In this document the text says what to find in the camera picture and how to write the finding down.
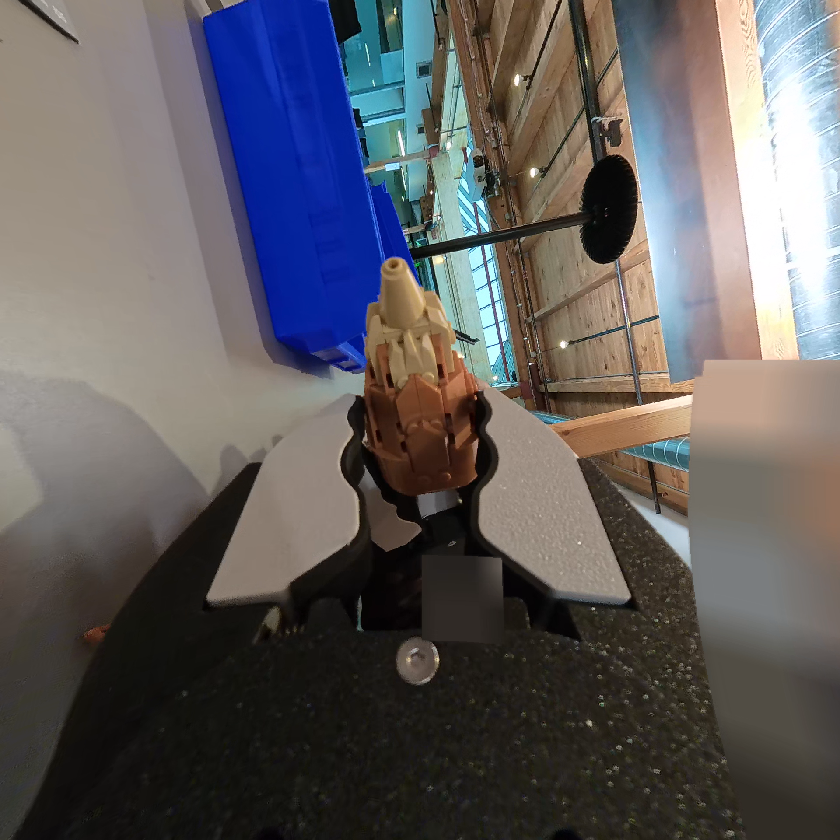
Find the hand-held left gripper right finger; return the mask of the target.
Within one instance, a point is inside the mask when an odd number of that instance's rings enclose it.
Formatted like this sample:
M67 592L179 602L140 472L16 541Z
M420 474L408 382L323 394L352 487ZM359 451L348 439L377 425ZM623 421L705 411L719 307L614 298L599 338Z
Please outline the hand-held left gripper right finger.
M624 605L623 572L573 450L498 392L479 394L478 540L542 593Z

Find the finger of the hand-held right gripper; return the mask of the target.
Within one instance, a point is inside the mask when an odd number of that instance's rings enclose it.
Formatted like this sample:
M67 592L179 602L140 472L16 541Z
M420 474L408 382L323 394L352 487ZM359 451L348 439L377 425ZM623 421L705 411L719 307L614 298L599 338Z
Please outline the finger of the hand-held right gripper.
M465 507L459 490L440 490L417 496L417 509L420 518L426 520L444 511L463 512L469 509L469 505Z
M383 491L388 492L390 489L375 458L368 458L364 463L360 490L364 497L373 545L383 552L400 550L422 534L422 527L416 521L402 518L396 504L385 498Z

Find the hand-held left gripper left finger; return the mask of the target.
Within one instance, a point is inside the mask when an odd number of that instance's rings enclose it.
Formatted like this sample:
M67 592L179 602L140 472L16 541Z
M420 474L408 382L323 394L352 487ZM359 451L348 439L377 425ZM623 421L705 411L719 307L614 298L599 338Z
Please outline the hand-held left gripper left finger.
M364 402L343 395L265 458L206 595L210 606L354 601L371 573Z

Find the orange brick claw model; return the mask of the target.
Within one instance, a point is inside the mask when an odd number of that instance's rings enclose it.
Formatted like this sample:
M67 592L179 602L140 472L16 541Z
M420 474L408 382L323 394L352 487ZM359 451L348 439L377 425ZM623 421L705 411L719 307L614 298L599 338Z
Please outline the orange brick claw model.
M437 294L404 259L382 263L380 295L366 313L365 429L385 481L406 496L477 478L479 387L455 342Z

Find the blue plastic bin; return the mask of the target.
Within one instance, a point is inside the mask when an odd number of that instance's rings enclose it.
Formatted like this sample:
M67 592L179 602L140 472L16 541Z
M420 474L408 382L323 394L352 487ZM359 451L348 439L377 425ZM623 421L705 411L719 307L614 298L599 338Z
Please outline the blue plastic bin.
M414 267L409 247L406 243L402 225L396 213L391 194L385 184L369 184L371 200L374 208L376 228L381 240L384 259L400 258L412 269L415 279L417 272Z
M364 372L384 255L329 4L247 1L203 26L274 334Z

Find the grey instruction booklet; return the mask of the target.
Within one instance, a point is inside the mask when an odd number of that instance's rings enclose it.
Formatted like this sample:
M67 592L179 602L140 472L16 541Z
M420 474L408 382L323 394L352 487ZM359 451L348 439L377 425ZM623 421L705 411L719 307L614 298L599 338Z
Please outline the grey instruction booklet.
M45 20L51 27L76 44L80 43L77 29L70 19L69 11L64 1L21 1L35 14Z

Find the grey desk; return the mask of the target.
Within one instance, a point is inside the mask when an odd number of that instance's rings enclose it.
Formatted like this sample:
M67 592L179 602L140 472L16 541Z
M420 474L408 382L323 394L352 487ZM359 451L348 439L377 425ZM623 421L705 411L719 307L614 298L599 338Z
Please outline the grey desk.
M251 459L361 377L275 339L203 18L2 2L2 835L91 651Z

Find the wooden ceiling beam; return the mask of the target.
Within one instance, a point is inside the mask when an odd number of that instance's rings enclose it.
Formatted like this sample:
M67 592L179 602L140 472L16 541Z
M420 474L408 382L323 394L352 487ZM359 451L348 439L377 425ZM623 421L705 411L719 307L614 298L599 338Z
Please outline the wooden ceiling beam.
M692 395L575 418L549 426L580 458L690 434Z

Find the silver ventilation duct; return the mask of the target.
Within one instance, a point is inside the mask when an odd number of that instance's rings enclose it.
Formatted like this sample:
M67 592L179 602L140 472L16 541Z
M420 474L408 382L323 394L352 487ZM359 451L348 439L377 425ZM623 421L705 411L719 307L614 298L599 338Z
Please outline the silver ventilation duct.
M758 1L754 16L799 355L838 361L838 1Z
M541 411L531 411L530 414L536 416L545 424L561 424L570 422L573 419L589 419L588 416L572 417ZM688 436L672 437L651 444L643 444L614 451L649 460L662 466L683 471L689 470L690 439Z

